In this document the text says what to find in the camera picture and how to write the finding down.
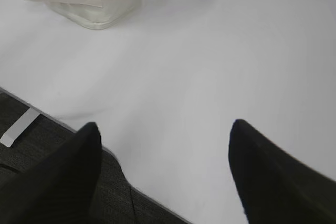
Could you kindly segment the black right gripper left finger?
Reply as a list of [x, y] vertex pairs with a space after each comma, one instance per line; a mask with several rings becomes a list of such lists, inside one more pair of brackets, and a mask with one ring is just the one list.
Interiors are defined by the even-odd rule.
[[91, 223], [101, 163], [100, 132], [89, 122], [1, 187], [1, 223]]

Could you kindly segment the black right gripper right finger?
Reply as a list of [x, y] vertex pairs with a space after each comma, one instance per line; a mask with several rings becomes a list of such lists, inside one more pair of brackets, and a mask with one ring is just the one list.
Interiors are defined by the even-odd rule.
[[228, 162], [248, 223], [335, 223], [335, 181], [245, 120], [232, 126]]

